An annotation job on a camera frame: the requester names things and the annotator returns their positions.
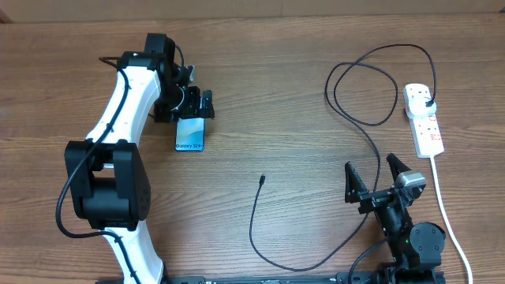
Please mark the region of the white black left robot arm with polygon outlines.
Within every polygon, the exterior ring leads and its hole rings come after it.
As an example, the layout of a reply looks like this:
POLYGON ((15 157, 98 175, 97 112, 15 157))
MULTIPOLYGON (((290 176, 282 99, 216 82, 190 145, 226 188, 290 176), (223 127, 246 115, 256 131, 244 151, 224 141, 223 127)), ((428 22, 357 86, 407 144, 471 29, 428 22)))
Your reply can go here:
POLYGON ((215 116, 212 92, 194 85, 194 66, 174 60, 181 55, 167 35, 149 33, 142 51, 102 57, 117 71, 114 92, 94 129, 65 148, 57 227, 74 239, 104 237, 122 283, 170 281, 146 222, 152 195, 139 143, 147 120, 176 123, 177 150, 202 151, 205 122, 215 116))

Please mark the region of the blue Galaxy smartphone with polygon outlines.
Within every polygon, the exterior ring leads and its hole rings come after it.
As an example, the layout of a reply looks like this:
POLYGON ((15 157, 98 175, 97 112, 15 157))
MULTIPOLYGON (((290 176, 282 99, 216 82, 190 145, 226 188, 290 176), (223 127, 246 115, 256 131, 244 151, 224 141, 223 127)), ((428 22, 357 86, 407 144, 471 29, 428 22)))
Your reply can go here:
POLYGON ((175 151, 199 152, 204 150, 205 119, 179 119, 177 123, 175 151))

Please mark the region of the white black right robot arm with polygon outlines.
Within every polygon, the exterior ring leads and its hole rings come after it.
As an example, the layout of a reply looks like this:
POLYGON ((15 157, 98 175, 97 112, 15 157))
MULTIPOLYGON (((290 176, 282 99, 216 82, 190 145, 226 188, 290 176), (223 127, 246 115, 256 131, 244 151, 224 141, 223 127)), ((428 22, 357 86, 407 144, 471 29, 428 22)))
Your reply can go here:
POLYGON ((394 154, 387 156, 393 184, 389 189, 370 192, 351 163, 345 164, 347 203, 358 203, 361 214, 373 213, 384 239, 363 252, 351 265, 344 283, 444 283, 441 265, 446 233, 432 222, 414 224, 407 208, 421 196, 425 176, 411 170, 394 154), (387 244, 393 260, 380 263, 375 271, 354 270, 370 252, 387 244))

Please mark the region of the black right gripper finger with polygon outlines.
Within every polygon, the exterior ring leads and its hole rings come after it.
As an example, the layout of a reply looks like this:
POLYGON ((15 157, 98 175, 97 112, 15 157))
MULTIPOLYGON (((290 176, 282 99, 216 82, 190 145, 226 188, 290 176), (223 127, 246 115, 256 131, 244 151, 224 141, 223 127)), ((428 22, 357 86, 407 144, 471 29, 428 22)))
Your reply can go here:
POLYGON ((346 190, 345 202, 356 203, 361 201, 361 196, 368 194, 368 189, 362 181, 356 168, 347 162, 345 164, 346 190))
POLYGON ((405 165, 395 154, 390 153, 386 160, 389 164, 394 185, 407 185, 411 169, 405 165))

